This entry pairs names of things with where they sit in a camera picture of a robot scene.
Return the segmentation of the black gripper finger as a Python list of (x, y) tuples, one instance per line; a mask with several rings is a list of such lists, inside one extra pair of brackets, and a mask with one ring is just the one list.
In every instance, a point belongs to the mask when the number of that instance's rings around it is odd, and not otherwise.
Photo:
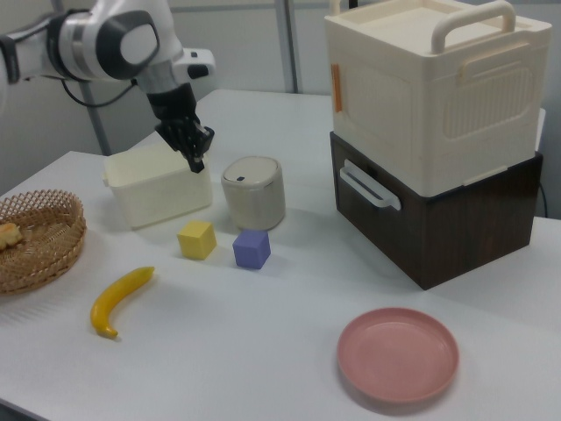
[(193, 153), (193, 126), (188, 118), (163, 119), (155, 126), (155, 131), (174, 151)]
[(209, 151), (215, 132), (208, 126), (195, 127), (188, 135), (187, 161), (192, 172), (204, 170), (203, 156)]

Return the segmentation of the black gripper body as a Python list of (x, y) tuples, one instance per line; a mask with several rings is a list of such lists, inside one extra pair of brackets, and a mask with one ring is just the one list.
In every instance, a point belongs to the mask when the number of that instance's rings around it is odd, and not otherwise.
[(147, 94), (147, 99), (158, 119), (158, 125), (185, 119), (193, 124), (200, 123), (195, 112), (195, 95), (189, 82), (167, 92)]

